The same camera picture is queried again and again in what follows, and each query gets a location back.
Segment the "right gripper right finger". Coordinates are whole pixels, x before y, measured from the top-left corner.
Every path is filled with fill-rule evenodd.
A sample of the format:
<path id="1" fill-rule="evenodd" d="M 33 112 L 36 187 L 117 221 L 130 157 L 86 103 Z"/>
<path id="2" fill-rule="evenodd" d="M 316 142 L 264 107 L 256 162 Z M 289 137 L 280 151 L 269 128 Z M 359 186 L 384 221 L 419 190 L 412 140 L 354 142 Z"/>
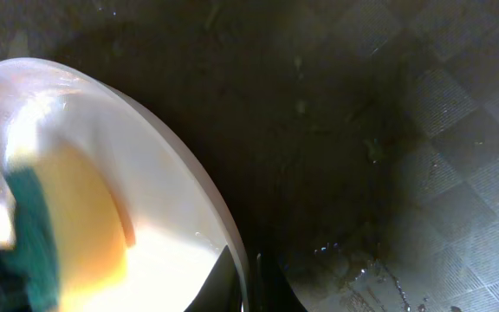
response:
<path id="1" fill-rule="evenodd" d="M 255 287 L 258 311 L 307 312 L 275 258 L 269 253 L 259 253 L 256 256 Z"/>

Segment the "white plate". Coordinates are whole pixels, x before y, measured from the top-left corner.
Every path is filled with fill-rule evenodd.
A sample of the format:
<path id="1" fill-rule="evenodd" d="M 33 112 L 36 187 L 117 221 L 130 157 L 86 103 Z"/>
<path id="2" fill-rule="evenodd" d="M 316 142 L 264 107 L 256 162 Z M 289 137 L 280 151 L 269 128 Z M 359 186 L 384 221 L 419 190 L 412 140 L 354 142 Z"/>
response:
<path id="1" fill-rule="evenodd" d="M 185 311 L 225 246 L 250 307 L 248 258 L 228 207 L 184 142 L 137 101 L 57 62 L 0 62 L 0 311 L 34 311 L 16 245 L 16 201 L 4 174 L 63 145 L 82 152 L 115 197 L 126 278 L 83 311 Z"/>

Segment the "yellow green sponge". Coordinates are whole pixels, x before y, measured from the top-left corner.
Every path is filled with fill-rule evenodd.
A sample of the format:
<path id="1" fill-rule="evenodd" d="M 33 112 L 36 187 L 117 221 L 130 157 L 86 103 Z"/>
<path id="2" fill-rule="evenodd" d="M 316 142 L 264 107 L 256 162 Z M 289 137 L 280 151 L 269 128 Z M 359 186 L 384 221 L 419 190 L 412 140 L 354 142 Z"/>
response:
<path id="1" fill-rule="evenodd" d="M 63 145 L 10 168 L 15 248 L 34 311 L 83 311 L 126 278 L 127 242 L 115 197 L 88 157 Z"/>

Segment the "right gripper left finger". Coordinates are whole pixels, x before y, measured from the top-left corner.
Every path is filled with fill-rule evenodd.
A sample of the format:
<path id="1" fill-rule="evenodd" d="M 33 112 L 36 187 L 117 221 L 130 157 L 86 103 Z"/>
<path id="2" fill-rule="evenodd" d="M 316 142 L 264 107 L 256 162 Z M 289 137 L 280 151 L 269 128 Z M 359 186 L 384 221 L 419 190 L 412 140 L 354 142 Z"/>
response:
<path id="1" fill-rule="evenodd" d="M 229 247 L 225 246 L 185 312 L 241 312 L 242 304 L 237 268 Z"/>

